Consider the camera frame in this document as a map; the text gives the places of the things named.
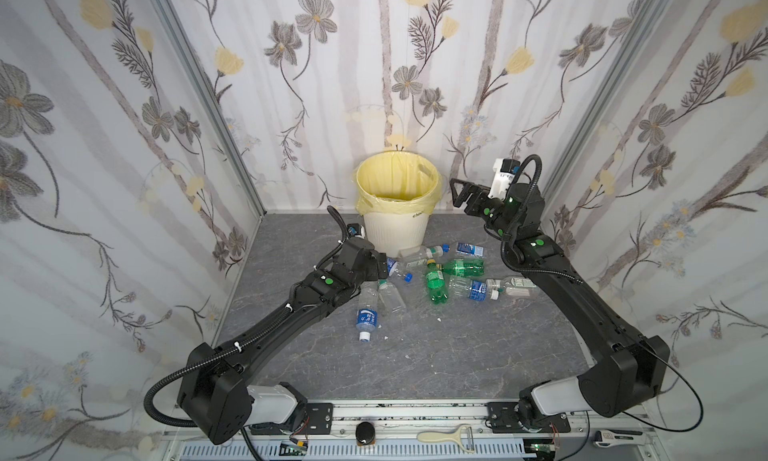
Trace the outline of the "clear bottle green cap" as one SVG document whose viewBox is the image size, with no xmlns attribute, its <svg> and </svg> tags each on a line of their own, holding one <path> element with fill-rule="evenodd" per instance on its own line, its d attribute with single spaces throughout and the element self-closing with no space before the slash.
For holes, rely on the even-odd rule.
<svg viewBox="0 0 768 461">
<path fill-rule="evenodd" d="M 421 245 L 402 250 L 400 252 L 399 259 L 405 264 L 422 264 L 426 263 L 429 259 L 437 260 L 447 254 L 449 251 L 449 244 L 439 244 L 431 247 Z"/>
</svg>

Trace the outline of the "Pepsi label clear bottle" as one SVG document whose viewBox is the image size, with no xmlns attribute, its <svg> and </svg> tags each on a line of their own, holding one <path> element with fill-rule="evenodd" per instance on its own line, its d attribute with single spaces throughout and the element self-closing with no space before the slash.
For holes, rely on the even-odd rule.
<svg viewBox="0 0 768 461">
<path fill-rule="evenodd" d="M 413 279 L 413 274 L 408 271 L 405 265 L 397 259 L 387 259 L 388 277 L 403 280 L 405 283 L 410 283 Z"/>
</svg>

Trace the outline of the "clear bottle white cap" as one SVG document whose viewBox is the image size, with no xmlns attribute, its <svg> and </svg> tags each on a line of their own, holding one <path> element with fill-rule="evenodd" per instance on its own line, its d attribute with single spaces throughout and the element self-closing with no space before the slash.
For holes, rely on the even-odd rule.
<svg viewBox="0 0 768 461">
<path fill-rule="evenodd" d="M 392 313 L 402 314 L 405 312 L 405 301 L 391 281 L 384 279 L 379 281 L 378 295 L 381 303 Z"/>
</svg>

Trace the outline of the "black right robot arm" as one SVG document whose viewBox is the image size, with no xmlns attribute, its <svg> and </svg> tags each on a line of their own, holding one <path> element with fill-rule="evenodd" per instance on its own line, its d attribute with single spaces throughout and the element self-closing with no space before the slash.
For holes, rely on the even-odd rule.
<svg viewBox="0 0 768 461">
<path fill-rule="evenodd" d="M 516 418 L 522 428 L 543 428 L 564 413 L 625 414 L 662 393 L 671 349 L 659 336 L 647 337 L 615 312 L 580 276 L 565 250 L 541 227 L 545 207 L 538 187 L 543 163 L 496 162 L 492 185 L 453 178 L 452 204 L 482 219 L 500 243 L 504 265 L 540 288 L 576 329 L 594 361 L 585 372 L 520 391 Z"/>
</svg>

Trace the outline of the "clear bottle blue label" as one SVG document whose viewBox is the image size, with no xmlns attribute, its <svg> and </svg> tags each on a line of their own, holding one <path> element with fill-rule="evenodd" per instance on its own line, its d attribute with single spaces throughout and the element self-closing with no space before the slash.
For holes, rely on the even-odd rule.
<svg viewBox="0 0 768 461">
<path fill-rule="evenodd" d="M 448 279 L 448 292 L 451 297 L 469 299 L 477 302 L 497 300 L 499 292 L 484 281 L 453 276 Z"/>
<path fill-rule="evenodd" d="M 372 334 L 378 328 L 378 285 L 365 283 L 358 297 L 358 309 L 355 325 L 360 342 L 370 342 Z"/>
</svg>

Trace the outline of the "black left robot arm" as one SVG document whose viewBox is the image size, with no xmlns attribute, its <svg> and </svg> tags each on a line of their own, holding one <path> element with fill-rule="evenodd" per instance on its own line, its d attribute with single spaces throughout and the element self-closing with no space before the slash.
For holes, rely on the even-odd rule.
<svg viewBox="0 0 768 461">
<path fill-rule="evenodd" d="M 264 319 L 217 347 L 198 345 L 183 368 L 150 387 L 143 400 L 150 418 L 198 428 L 215 445 L 228 441 L 255 423 L 253 381 L 263 367 L 304 330 L 361 294 L 364 283 L 387 278 L 386 256 L 352 235 L 336 208 L 327 211 L 342 231 L 337 246 Z"/>
</svg>

